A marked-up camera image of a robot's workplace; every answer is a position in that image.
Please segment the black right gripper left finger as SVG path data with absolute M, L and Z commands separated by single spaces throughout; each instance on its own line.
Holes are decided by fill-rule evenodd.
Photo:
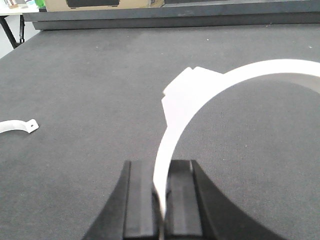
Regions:
M 158 240 L 152 164 L 125 161 L 117 184 L 84 240 Z

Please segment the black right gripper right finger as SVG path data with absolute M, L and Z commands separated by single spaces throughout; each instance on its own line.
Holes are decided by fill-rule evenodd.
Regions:
M 195 160 L 172 160 L 166 240 L 280 240 L 230 201 Z

